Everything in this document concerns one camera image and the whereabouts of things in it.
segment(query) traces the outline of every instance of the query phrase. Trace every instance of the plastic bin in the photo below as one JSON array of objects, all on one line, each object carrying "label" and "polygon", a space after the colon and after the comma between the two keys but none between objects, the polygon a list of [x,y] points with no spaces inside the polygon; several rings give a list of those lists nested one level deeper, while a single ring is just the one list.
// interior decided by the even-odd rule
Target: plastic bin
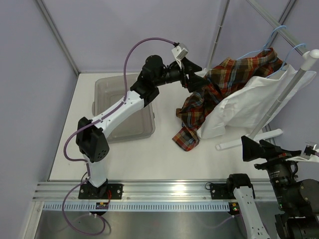
[{"label": "plastic bin", "polygon": [[[128,88],[134,84],[138,74],[127,75]],[[99,115],[124,96],[124,77],[99,79],[95,83],[95,98],[92,107],[94,116]],[[108,143],[150,137],[155,131],[152,104],[135,112],[119,124],[107,138]]]}]

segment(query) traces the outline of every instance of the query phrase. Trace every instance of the white table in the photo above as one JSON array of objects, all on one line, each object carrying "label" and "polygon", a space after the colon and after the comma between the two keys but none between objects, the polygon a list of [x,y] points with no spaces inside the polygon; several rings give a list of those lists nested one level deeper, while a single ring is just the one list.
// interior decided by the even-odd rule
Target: white table
[{"label": "white table", "polygon": [[[80,74],[66,119],[61,141],[51,171],[50,180],[79,180],[85,173],[83,162],[70,162],[64,158],[63,145],[76,131],[80,118],[92,118],[94,85],[101,78],[118,76],[117,73]],[[242,161],[241,147],[217,151],[215,145],[248,134],[249,129],[227,127],[226,134],[202,139],[199,145],[185,152],[172,141],[181,129],[181,121],[175,116],[186,97],[187,89],[179,82],[159,87],[160,94],[152,102],[156,129],[147,139],[110,144],[106,161],[106,174],[112,180],[224,180],[232,173],[247,173],[252,180],[268,180],[266,171],[257,170],[253,164],[265,162]],[[68,146],[72,158],[82,158],[75,138]]]}]

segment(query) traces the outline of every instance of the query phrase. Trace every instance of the blue wire hanger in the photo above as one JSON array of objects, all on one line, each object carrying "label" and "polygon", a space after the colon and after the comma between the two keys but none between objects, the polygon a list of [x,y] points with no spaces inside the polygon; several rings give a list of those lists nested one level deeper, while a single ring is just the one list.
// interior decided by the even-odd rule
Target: blue wire hanger
[{"label": "blue wire hanger", "polygon": [[301,44],[299,44],[299,45],[297,45],[297,46],[291,48],[290,51],[288,52],[287,56],[285,57],[285,60],[283,61],[283,63],[282,63],[282,65],[281,65],[281,67],[279,68],[279,70],[278,70],[278,71],[275,71],[273,74],[270,74],[270,75],[267,76],[266,78],[269,78],[269,77],[271,77],[272,75],[276,74],[277,72],[283,70],[283,67],[284,67],[285,64],[286,64],[287,59],[288,59],[290,53],[292,53],[292,51],[293,51],[294,49],[296,49],[297,47],[300,47],[300,46],[306,46],[306,44],[305,44],[305,43],[301,43]]},{"label": "blue wire hanger", "polygon": [[239,57],[237,60],[240,60],[240,59],[242,59],[242,58],[244,58],[245,56],[247,56],[247,55],[249,55],[249,54],[251,54],[251,53],[256,53],[256,52],[261,52],[261,51],[267,51],[267,45],[268,45],[268,43],[270,42],[270,40],[271,40],[271,37],[273,36],[273,34],[278,30],[278,29],[280,29],[280,28],[287,28],[285,25],[281,25],[281,26],[278,26],[278,27],[276,27],[273,31],[272,31],[272,33],[270,34],[270,36],[268,37],[268,40],[266,41],[266,44],[265,45],[263,45],[263,47],[261,48],[261,49],[259,49],[259,50],[257,50],[257,51],[251,51],[251,52],[248,52],[247,54],[245,54],[245,55],[243,55],[243,56],[241,56],[241,57]]}]

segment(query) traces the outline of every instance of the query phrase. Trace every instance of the red plaid cloth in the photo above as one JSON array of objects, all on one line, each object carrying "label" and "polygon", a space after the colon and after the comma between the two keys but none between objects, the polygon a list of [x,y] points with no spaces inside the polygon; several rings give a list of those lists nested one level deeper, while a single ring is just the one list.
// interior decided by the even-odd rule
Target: red plaid cloth
[{"label": "red plaid cloth", "polygon": [[207,72],[205,78],[211,83],[188,97],[182,109],[176,109],[176,116],[182,120],[182,129],[173,141],[185,151],[195,148],[199,144],[196,131],[218,103],[242,89],[251,77],[266,77],[278,71],[282,63],[273,48],[255,57],[241,60],[225,59]]}]

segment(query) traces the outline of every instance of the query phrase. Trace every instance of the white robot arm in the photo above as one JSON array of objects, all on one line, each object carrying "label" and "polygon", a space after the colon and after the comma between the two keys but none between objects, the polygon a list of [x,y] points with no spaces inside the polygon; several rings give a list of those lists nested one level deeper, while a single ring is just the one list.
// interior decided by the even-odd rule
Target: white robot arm
[{"label": "white robot arm", "polygon": [[137,81],[127,92],[126,98],[120,99],[91,120],[87,118],[79,120],[78,129],[97,121],[95,125],[79,132],[76,136],[76,143],[88,160],[89,182],[93,187],[99,188],[107,181],[103,160],[109,152],[107,137],[127,117],[152,102],[159,94],[158,86],[180,81],[183,87],[193,92],[209,84],[207,79],[195,74],[202,68],[185,58],[188,53],[185,45],[177,43],[172,53],[175,61],[169,66],[165,66],[162,58],[157,55],[148,57]]},{"label": "white robot arm", "polygon": [[301,150],[282,149],[264,140],[257,143],[243,136],[242,145],[245,162],[257,158],[266,159],[265,163],[254,166],[256,169],[268,172],[279,209],[284,212],[275,215],[279,237],[281,239],[319,239],[317,218],[319,182],[314,179],[296,181],[297,162],[319,162],[317,144],[308,143],[302,153]]},{"label": "white robot arm", "polygon": [[247,239],[270,239],[259,216],[254,201],[253,188],[249,186],[235,188],[234,196],[238,201],[245,222]]}]

